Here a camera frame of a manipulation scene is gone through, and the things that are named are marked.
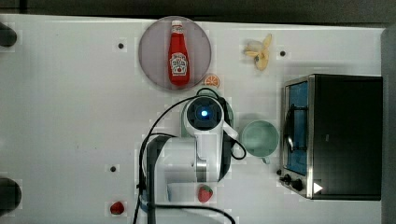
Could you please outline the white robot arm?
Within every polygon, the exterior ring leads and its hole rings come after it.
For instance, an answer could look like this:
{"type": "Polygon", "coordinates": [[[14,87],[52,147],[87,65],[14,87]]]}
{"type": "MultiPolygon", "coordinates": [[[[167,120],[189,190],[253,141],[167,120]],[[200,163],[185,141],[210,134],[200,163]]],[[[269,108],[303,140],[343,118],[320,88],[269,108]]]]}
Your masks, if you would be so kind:
{"type": "Polygon", "coordinates": [[[214,97],[197,95],[182,113],[187,137],[157,136],[146,147],[148,224],[157,224],[158,208],[169,205],[170,183],[219,182],[228,172],[231,149],[224,137],[236,139],[238,132],[225,121],[225,112],[214,97]]]}

